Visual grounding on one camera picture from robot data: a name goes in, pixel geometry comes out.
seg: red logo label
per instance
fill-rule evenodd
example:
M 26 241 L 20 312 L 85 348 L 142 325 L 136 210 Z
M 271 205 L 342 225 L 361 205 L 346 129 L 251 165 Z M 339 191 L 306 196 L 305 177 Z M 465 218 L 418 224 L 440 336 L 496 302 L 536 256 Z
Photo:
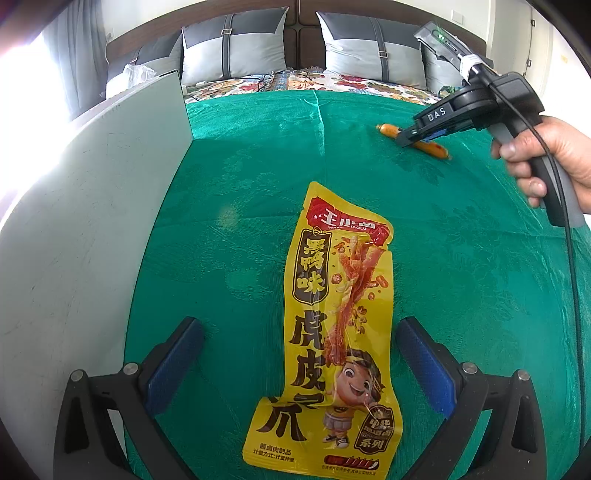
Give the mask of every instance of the red logo label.
M 357 468 L 359 470 L 377 470 L 379 460 L 368 460 L 367 458 L 343 457 L 340 455 L 327 455 L 324 457 L 327 465 L 344 466 L 347 468 Z
M 381 247 L 390 235 L 386 224 L 347 215 L 319 197 L 314 197 L 310 202 L 306 218 L 310 226 L 317 226 L 324 231 L 347 230 L 368 233 L 378 247 Z

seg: pillow strap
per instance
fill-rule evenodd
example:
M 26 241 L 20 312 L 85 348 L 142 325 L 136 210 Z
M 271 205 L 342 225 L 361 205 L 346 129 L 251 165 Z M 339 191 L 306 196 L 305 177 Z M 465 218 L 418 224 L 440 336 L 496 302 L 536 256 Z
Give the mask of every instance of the pillow strap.
M 134 55 L 131 57 L 131 60 L 128 62 L 128 64 L 135 65 L 138 62 L 140 51 L 141 51 L 141 47 L 135 51 Z
M 386 51 L 386 42 L 384 41 L 384 34 L 382 27 L 379 26 L 377 18 L 368 17 L 375 32 L 375 39 L 378 42 L 378 55 L 382 62 L 382 82 L 389 82 L 390 75 L 388 73 L 388 52 Z
M 230 76 L 230 35 L 232 35 L 232 18 L 234 14 L 226 15 L 222 30 L 222 75 L 224 80 Z

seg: floral bedspread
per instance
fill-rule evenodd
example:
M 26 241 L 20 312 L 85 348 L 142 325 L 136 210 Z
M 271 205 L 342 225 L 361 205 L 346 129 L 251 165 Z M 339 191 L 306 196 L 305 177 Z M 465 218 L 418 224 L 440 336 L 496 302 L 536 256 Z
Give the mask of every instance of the floral bedspread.
M 378 82 L 349 75 L 321 73 L 314 70 L 295 70 L 239 79 L 221 80 L 187 88 L 185 103 L 200 102 L 241 93 L 269 92 L 272 90 L 331 90 L 363 95 L 378 95 L 396 100 L 431 105 L 440 98 L 431 93 L 404 85 Z

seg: cartoon boy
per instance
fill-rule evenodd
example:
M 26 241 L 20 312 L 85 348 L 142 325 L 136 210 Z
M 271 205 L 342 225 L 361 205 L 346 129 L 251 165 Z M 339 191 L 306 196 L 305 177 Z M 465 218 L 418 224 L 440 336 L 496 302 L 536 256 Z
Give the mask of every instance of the cartoon boy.
M 323 442 L 336 441 L 337 448 L 347 448 L 349 438 L 347 432 L 351 428 L 355 409 L 368 410 L 379 402 L 382 375 L 371 355 L 363 350 L 347 348 L 347 360 L 343 368 L 335 376 L 333 404 L 327 407 L 324 414 L 324 426 L 329 434 Z

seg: plastic bag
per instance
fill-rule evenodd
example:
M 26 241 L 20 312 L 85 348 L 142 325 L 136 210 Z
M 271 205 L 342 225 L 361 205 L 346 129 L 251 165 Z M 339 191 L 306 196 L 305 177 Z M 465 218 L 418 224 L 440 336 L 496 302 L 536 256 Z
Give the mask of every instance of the plastic bag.
M 127 64 L 123 72 L 107 83 L 107 98 L 138 85 L 156 76 L 156 72 L 146 65 Z
M 402 435 L 390 382 L 393 235 L 384 218 L 310 184 L 285 265 L 285 387 L 259 402 L 247 463 L 386 477 Z

